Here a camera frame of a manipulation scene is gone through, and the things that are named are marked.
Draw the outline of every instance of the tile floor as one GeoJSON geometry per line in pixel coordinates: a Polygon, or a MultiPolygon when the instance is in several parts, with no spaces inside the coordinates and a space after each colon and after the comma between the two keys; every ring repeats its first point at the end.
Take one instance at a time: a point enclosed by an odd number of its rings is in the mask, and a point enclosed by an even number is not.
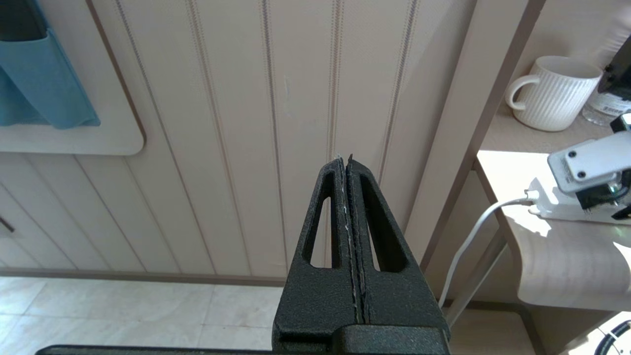
{"type": "MultiPolygon", "coordinates": [[[[280,287],[0,277],[0,354],[52,344],[270,349],[280,287]]],[[[466,311],[454,354],[534,355],[514,313],[466,311]]]]}

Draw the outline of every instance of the black cable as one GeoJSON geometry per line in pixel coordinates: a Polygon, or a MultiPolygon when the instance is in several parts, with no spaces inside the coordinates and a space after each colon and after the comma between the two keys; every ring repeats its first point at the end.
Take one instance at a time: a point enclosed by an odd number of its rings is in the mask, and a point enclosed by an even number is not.
{"type": "Polygon", "coordinates": [[[596,348],[594,355],[607,355],[607,352],[613,345],[613,342],[616,341],[616,339],[619,338],[622,334],[624,334],[627,330],[631,329],[629,322],[631,322],[631,320],[625,320],[624,322],[619,324],[617,327],[615,327],[611,332],[609,332],[609,334],[605,335],[603,340],[601,340],[600,343],[598,344],[598,347],[596,348]]]}

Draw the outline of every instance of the white cable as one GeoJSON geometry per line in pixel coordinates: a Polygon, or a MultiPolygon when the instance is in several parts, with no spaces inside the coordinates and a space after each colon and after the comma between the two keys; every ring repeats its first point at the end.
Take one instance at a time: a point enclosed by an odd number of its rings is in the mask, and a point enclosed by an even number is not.
{"type": "Polygon", "coordinates": [[[473,238],[478,233],[478,230],[482,226],[482,223],[487,220],[488,216],[493,214],[496,209],[508,206],[508,205],[531,205],[532,203],[537,201],[539,197],[538,191],[525,191],[526,195],[522,198],[516,198],[514,200],[496,202],[491,207],[487,208],[487,210],[482,213],[476,224],[473,226],[471,232],[464,240],[463,244],[460,245],[460,248],[454,255],[454,258],[451,261],[451,265],[449,265],[449,271],[447,272],[447,278],[445,280],[445,285],[442,288],[442,293],[440,294],[440,301],[438,302],[439,308],[442,308],[443,304],[445,304],[445,298],[447,298],[447,290],[449,290],[449,285],[451,284],[451,279],[454,276],[454,272],[456,271],[456,266],[458,265],[458,261],[460,257],[463,255],[464,251],[467,250],[469,244],[471,244],[473,238]]]}

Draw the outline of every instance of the white mug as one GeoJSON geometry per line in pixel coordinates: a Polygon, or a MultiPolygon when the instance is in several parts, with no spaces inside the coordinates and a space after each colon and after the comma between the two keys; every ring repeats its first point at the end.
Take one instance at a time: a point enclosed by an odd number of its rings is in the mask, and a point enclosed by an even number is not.
{"type": "Polygon", "coordinates": [[[599,68],[576,59],[539,57],[530,75],[509,85],[506,103],[515,118],[527,126],[562,131],[574,122],[602,74],[599,68]],[[513,96],[521,87],[515,102],[513,96]]]}

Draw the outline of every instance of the beadboard wall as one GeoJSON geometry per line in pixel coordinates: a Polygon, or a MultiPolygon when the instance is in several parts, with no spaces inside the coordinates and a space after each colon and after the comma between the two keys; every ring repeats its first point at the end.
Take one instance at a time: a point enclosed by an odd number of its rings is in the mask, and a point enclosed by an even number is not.
{"type": "MultiPolygon", "coordinates": [[[[371,168],[404,229],[475,5],[41,3],[102,27],[146,145],[0,153],[0,217],[15,228],[0,270],[242,279],[285,277],[317,173],[338,154],[371,168]]],[[[326,229],[317,266],[330,263],[326,229]]]]}

